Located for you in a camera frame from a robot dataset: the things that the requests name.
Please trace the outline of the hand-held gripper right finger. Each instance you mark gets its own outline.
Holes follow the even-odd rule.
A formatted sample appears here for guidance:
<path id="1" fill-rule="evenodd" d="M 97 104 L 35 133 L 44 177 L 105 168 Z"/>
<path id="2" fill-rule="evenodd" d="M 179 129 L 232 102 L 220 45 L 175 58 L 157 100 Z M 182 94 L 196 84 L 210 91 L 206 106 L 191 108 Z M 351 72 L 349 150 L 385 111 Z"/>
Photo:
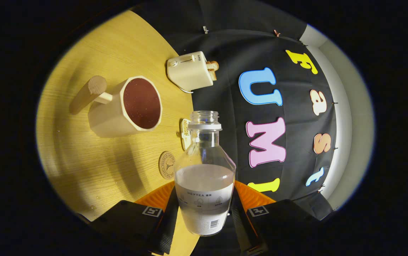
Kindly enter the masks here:
<path id="1" fill-rule="evenodd" d="M 320 221 L 291 200 L 234 183 L 231 212 L 242 256 L 298 256 Z"/>

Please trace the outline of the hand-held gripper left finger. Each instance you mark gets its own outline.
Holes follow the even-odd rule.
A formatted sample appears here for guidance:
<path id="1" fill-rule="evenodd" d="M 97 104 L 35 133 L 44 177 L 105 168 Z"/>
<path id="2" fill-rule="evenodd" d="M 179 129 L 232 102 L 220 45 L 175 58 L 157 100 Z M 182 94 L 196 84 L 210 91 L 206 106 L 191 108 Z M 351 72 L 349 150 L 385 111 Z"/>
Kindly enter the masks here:
<path id="1" fill-rule="evenodd" d="M 121 200 L 86 224 L 144 256 L 169 254 L 178 215 L 175 183 L 169 182 L 136 202 Z"/>

